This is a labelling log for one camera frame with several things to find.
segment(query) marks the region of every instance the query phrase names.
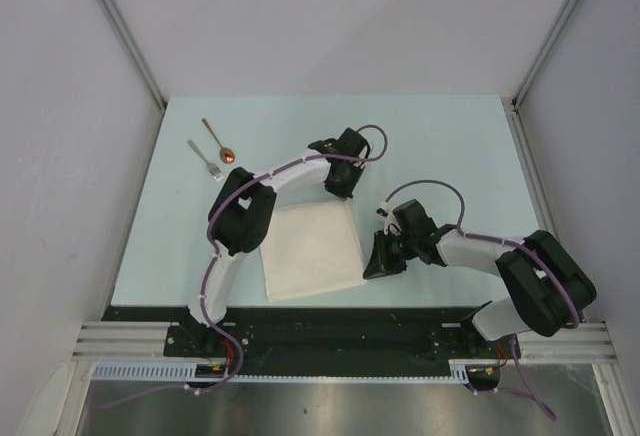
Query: metal fork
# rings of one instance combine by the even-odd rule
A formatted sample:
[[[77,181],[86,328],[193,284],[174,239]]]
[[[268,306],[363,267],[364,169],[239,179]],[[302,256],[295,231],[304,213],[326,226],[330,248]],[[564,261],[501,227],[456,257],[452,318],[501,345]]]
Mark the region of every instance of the metal fork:
[[[189,146],[191,147],[191,149],[193,149],[193,152],[196,153],[198,156],[200,156],[200,158],[207,164],[207,170],[209,170],[209,172],[215,178],[215,180],[223,181],[224,174],[222,174],[222,171],[220,171],[220,168],[215,163],[208,161],[207,158],[204,157],[204,154],[202,154],[202,151],[200,151],[200,148],[198,148],[196,143],[194,143],[192,140],[189,140],[187,142],[189,143]]]

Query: white wall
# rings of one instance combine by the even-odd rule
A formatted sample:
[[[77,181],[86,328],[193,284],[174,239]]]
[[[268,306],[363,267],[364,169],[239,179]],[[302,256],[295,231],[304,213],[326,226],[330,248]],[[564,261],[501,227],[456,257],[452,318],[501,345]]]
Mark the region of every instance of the white wall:
[[[513,96],[564,0],[116,0],[165,97]]]
[[[640,401],[640,0],[586,0],[523,114],[561,236]]]
[[[97,317],[160,120],[95,0],[0,0],[0,433]]]

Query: metal frame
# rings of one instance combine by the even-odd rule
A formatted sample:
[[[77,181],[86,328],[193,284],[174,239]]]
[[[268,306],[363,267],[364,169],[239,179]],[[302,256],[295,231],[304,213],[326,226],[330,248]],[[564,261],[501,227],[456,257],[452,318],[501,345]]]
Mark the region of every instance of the metal frame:
[[[122,48],[124,52],[127,54],[133,66],[142,79],[149,95],[155,102],[160,114],[164,114],[164,111],[167,107],[167,102],[162,97],[160,93],[160,88],[158,87],[158,83],[156,83],[153,74],[151,74],[151,70],[147,65],[147,62],[142,55],[142,52],[138,48],[127,23],[125,22],[118,6],[116,5],[115,0],[97,0],[98,4],[102,8],[104,15],[106,16],[111,28],[114,33],[122,43]]]
[[[145,83],[147,91],[161,114],[164,114],[167,103],[163,99],[115,1],[97,1],[121,41],[124,51]],[[565,0],[516,95],[505,101],[505,113],[534,204],[536,217],[542,228],[557,236],[559,236],[558,228],[554,223],[540,173],[522,125],[519,108],[581,1]],[[168,326],[169,323],[86,323],[81,330],[70,363],[73,376],[56,435],[75,435],[91,376],[97,364],[108,360],[116,362],[114,363],[116,366],[121,364],[122,367],[126,367],[127,364],[133,364],[133,362],[153,361],[155,364],[167,364],[174,361],[187,365],[204,361],[201,359],[164,358],[162,351]],[[592,364],[614,436],[638,434],[640,424],[631,407],[615,351],[604,324],[583,324],[578,330],[560,331],[553,338],[540,338],[533,333],[524,333],[520,336],[520,343],[522,360],[525,364]],[[465,361],[452,360],[452,363],[464,364]],[[274,378],[265,379],[271,382],[275,381]],[[295,378],[286,378],[284,381],[294,382],[293,379]],[[240,377],[238,380],[247,381],[249,378]],[[308,380],[305,378],[304,382],[312,381],[327,382],[326,379],[318,378],[309,378]],[[380,381],[372,379],[366,382]]]
[[[538,74],[540,74],[542,68],[544,68],[545,63],[553,53],[560,37],[567,28],[571,21],[571,17],[576,12],[581,2],[582,0],[565,0],[562,4],[555,21],[551,25],[551,29],[549,29],[549,32],[545,36],[542,46],[538,50],[536,57],[533,59],[531,66],[529,66],[527,74],[522,83],[520,83],[520,87],[513,98],[513,105],[516,109],[520,109],[522,102],[529,93],[531,85],[538,77]]]
[[[75,435],[80,424],[83,403],[94,370],[98,367],[116,368],[102,371],[99,379],[168,381],[161,370],[167,365],[187,371],[194,363],[224,363],[224,358],[166,358],[162,355],[167,330],[171,323],[163,322],[90,322],[85,323],[72,356],[74,375],[57,436]],[[577,330],[560,330],[552,338],[528,332],[519,336],[521,361],[525,365],[590,364],[593,366],[614,435],[633,435],[635,416],[626,403],[622,378],[613,345],[604,323],[584,323]],[[238,383],[367,383],[384,384],[452,384],[465,377],[466,364],[495,364],[495,360],[451,360],[451,377],[439,378],[296,378],[238,376]],[[144,378],[141,368],[148,369]]]

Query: white napkin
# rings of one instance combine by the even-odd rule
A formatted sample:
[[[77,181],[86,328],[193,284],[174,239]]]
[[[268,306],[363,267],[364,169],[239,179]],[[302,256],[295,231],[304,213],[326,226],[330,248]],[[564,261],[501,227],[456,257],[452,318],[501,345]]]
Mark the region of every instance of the white napkin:
[[[260,253],[269,301],[364,283],[360,242],[349,205],[342,201],[276,211]]]

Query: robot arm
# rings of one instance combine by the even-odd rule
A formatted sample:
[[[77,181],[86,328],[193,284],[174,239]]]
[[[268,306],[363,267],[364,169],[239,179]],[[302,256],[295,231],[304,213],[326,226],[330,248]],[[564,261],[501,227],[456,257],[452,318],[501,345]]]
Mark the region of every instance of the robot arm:
[[[465,238],[451,224],[438,228],[416,200],[381,214],[387,224],[375,234],[365,279],[398,274],[407,268],[407,260],[416,257],[426,264],[464,266],[499,276],[510,297],[479,308],[470,318],[480,335],[490,341],[529,329],[552,336],[569,322],[566,302],[548,276],[538,275],[540,268],[523,252],[497,242]],[[552,269],[578,310],[595,300],[596,290],[589,278],[550,233],[538,230],[515,239]]]
[[[222,211],[208,234],[209,240],[215,243],[219,251],[214,256],[213,269],[201,288],[202,296],[199,296],[205,297],[207,314],[214,323],[220,321],[227,311],[229,292],[246,254],[260,246],[267,235],[277,196],[286,196],[302,186],[324,184],[325,189],[338,198],[353,197],[353,189],[364,171],[362,162],[307,159],[320,154],[362,158],[368,156],[369,150],[367,140],[357,131],[347,128],[337,140],[327,139],[310,144],[300,156],[306,161],[305,164],[293,165],[292,162],[287,171],[253,184]],[[229,173],[208,219],[211,220],[236,190],[268,173],[270,171],[253,174],[244,168],[234,169]],[[194,300],[189,309],[196,320],[206,322],[200,299]]]

